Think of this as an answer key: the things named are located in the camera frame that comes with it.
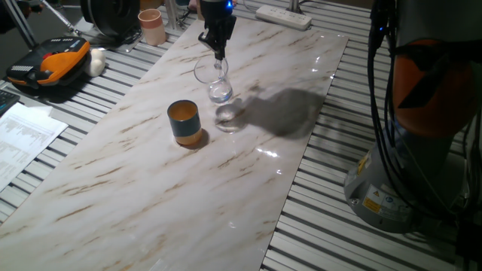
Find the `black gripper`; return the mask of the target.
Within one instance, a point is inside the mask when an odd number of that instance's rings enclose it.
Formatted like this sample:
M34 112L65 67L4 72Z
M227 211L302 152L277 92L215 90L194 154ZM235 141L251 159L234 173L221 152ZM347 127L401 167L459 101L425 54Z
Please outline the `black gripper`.
M233 8L232 0L200 0L205 30L199 34L198 41L215 53L215 58L220 61L226 57L226 44L236 23Z

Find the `person's hand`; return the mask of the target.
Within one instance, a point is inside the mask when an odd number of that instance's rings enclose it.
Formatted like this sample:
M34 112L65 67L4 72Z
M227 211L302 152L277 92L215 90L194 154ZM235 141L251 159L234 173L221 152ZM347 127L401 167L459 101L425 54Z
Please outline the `person's hand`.
M28 18L31 13L40 14L44 7L40 1L18 1L17 6L25 18Z

